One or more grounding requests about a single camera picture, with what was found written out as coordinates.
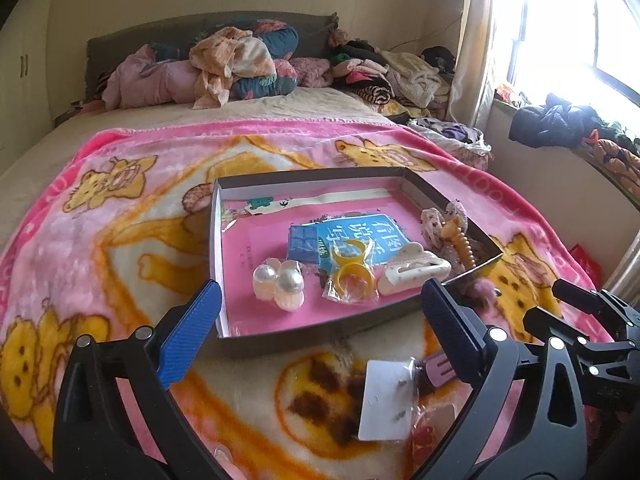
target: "window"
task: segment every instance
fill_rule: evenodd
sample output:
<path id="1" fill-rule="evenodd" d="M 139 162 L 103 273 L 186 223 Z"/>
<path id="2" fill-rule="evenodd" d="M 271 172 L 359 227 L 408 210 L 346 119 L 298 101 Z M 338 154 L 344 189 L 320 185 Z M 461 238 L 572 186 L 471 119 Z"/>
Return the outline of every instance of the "window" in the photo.
<path id="1" fill-rule="evenodd" d="M 507 24 L 507 80 L 534 104 L 553 92 L 640 136 L 640 26 L 624 0 L 521 1 Z"/>

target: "white curtain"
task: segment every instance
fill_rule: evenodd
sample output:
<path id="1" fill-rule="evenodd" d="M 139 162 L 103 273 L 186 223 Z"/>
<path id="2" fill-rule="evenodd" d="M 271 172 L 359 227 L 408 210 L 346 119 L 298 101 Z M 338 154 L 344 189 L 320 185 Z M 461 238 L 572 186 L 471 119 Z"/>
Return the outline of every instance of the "white curtain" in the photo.
<path id="1" fill-rule="evenodd" d="M 462 19 L 449 116 L 457 123 L 484 130 L 494 98 L 494 0 L 465 0 Z"/>
<path id="2" fill-rule="evenodd" d="M 465 0 L 449 118 L 484 131 L 498 76 L 505 77 L 523 0 Z"/>
<path id="3" fill-rule="evenodd" d="M 631 306 L 640 305 L 640 232 L 605 283 L 605 288 Z"/>

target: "gray headboard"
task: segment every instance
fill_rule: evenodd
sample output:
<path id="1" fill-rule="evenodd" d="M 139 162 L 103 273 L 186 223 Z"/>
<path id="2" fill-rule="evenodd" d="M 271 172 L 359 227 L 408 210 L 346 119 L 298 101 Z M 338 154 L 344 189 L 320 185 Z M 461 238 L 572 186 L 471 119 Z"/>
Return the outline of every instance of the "gray headboard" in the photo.
<path id="1" fill-rule="evenodd" d="M 294 57 L 331 56 L 327 39 L 329 33 L 338 27 L 338 15 L 335 13 L 332 16 L 312 16 L 295 12 L 235 10 L 169 18 L 90 39 L 86 44 L 86 99 L 89 100 L 94 95 L 101 73 L 114 70 L 129 54 L 133 54 L 145 43 L 157 41 L 188 50 L 196 36 L 206 32 L 212 34 L 223 23 L 265 18 L 281 20 L 298 31 L 300 43 Z"/>

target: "red bag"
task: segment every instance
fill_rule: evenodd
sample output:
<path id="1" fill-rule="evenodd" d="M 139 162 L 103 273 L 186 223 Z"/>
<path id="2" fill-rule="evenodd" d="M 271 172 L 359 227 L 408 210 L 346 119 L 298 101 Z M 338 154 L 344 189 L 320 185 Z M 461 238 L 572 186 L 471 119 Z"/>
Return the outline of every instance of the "red bag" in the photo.
<path id="1" fill-rule="evenodd" d="M 599 264 L 578 244 L 571 248 L 569 254 L 584 269 L 595 288 L 600 290 L 602 288 L 602 268 Z"/>

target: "yellow ring toy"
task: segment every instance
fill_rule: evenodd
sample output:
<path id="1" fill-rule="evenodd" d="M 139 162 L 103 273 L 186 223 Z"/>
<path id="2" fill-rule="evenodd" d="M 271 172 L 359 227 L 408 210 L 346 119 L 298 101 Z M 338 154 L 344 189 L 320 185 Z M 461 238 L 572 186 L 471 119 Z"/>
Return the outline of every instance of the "yellow ring toy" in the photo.
<path id="1" fill-rule="evenodd" d="M 356 254 L 355 256 L 342 256 L 337 247 L 332 247 L 332 256 L 334 257 L 334 262 L 338 265 L 338 267 L 344 267 L 348 264 L 364 265 L 364 260 L 367 256 L 369 256 L 373 244 L 366 244 L 363 241 L 353 239 L 345 240 L 344 243 L 358 248 L 360 250 L 360 254 Z"/>
<path id="2" fill-rule="evenodd" d="M 344 296 L 344 289 L 340 283 L 340 279 L 343 276 L 356 276 L 357 278 L 362 278 L 367 283 L 367 290 L 361 298 L 368 298 L 376 286 L 376 279 L 368 267 L 365 267 L 361 263 L 351 262 L 340 267 L 334 274 L 334 289 L 338 296 Z"/>

